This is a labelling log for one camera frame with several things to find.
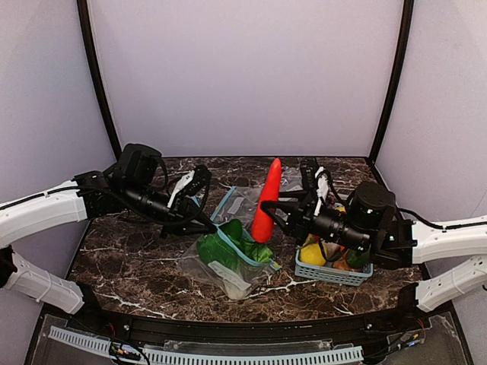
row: yellow lemon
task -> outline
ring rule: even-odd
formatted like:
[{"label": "yellow lemon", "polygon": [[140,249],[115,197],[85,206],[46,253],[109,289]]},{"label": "yellow lemon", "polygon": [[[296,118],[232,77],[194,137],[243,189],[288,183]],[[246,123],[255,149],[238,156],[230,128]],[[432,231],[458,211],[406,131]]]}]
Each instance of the yellow lemon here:
[{"label": "yellow lemon", "polygon": [[321,254],[320,246],[318,245],[319,243],[311,243],[302,248],[299,255],[299,261],[309,265],[325,265],[325,258]]}]

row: brown marble surface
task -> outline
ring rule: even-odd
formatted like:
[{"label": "brown marble surface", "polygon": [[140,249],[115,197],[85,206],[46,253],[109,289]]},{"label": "brown marble surface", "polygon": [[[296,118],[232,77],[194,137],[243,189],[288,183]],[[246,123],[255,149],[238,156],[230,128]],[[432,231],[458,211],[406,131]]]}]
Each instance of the brown marble surface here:
[{"label": "brown marble surface", "polygon": [[[261,186],[270,157],[213,157],[166,159],[170,178],[204,163],[212,172],[212,190],[206,206],[211,215],[231,186]],[[361,158],[320,158],[333,174],[340,193],[350,193],[374,177]],[[298,159],[282,158],[284,169]],[[158,176],[155,184],[163,179]],[[176,260],[197,236],[159,238],[153,224],[130,224],[111,215],[90,227],[69,276],[93,287],[104,309],[139,316],[208,322],[287,322],[368,313],[396,305],[399,289],[421,279],[419,268],[395,271],[374,269],[360,287],[340,286],[294,276],[293,239],[275,230],[269,246],[282,265],[270,281],[250,298],[229,300],[217,287],[185,278]]]}]

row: toy vegetable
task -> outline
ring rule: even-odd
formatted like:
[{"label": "toy vegetable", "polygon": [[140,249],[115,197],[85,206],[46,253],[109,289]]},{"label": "toy vegetable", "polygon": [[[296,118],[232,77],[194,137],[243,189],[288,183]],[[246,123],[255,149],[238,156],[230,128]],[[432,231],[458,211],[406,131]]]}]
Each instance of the toy vegetable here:
[{"label": "toy vegetable", "polygon": [[266,243],[271,239],[274,221],[260,208],[265,201],[277,202],[281,186],[281,160],[276,158],[269,169],[266,184],[260,193],[259,204],[252,223],[252,238],[258,243]]}]

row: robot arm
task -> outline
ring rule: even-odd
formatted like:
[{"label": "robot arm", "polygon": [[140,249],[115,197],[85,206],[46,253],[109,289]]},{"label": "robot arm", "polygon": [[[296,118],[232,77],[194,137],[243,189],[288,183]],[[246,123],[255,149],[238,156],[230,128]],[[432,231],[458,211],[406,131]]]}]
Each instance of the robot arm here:
[{"label": "robot arm", "polygon": [[[0,205],[0,287],[76,313],[84,292],[18,255],[11,244],[23,237],[70,222],[80,222],[130,209],[163,226],[161,234],[214,233],[203,213],[211,173],[203,165],[184,175],[170,194],[150,187],[161,154],[147,146],[128,144],[119,161],[105,172],[76,176],[60,186]],[[201,189],[201,206],[192,199]]]},{"label": "robot arm", "polygon": [[[401,305],[417,306],[425,312],[487,281],[487,216],[436,224],[395,221],[395,195],[373,182],[363,182],[349,196],[346,214],[318,208],[321,186],[317,181],[317,162],[303,160],[300,168],[303,190],[279,195],[294,201],[261,203],[261,209],[286,235],[296,238],[298,245],[314,234],[348,249],[370,252],[371,261],[386,269],[477,255],[437,278],[401,290]],[[287,219],[280,218],[276,209],[284,211]]]}]

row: white wall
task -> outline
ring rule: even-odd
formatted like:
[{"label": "white wall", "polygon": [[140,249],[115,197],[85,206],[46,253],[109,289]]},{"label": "white wall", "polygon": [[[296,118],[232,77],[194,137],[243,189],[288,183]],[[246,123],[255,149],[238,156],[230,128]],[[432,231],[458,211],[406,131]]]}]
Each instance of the white wall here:
[{"label": "white wall", "polygon": [[[0,53],[0,202],[113,162],[74,0],[0,2]],[[64,276],[84,227],[57,227],[14,249]],[[0,304],[0,364],[22,364],[40,305],[6,290]]]},{"label": "white wall", "polygon": [[[487,2],[416,2],[377,165],[399,205],[430,220],[487,214]],[[431,262],[433,275],[464,261]],[[454,301],[477,364],[487,363],[485,291]]]},{"label": "white wall", "polygon": [[368,155],[402,3],[91,2],[122,143],[173,156]]}]

